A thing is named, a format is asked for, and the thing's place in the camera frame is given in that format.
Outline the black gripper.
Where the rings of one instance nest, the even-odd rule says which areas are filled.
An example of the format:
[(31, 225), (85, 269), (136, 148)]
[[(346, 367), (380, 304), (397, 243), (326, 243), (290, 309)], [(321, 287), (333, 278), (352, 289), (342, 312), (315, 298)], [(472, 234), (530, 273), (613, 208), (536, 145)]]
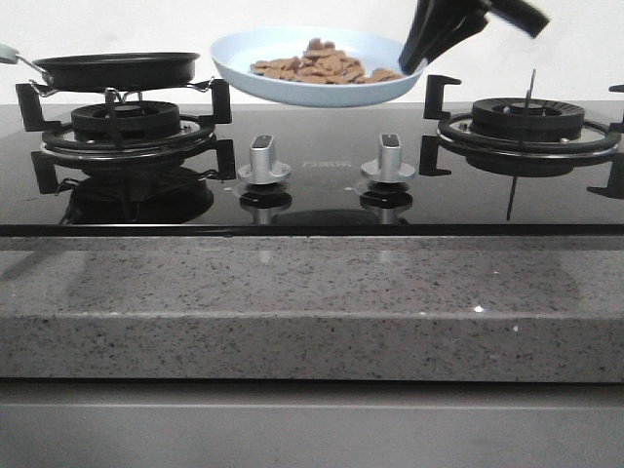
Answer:
[(423, 62), (432, 63), (458, 43), (481, 32), (488, 24), (488, 11), (532, 38), (550, 22), (540, 10), (522, 0), (420, 0), (399, 55), (402, 72), (413, 73)]

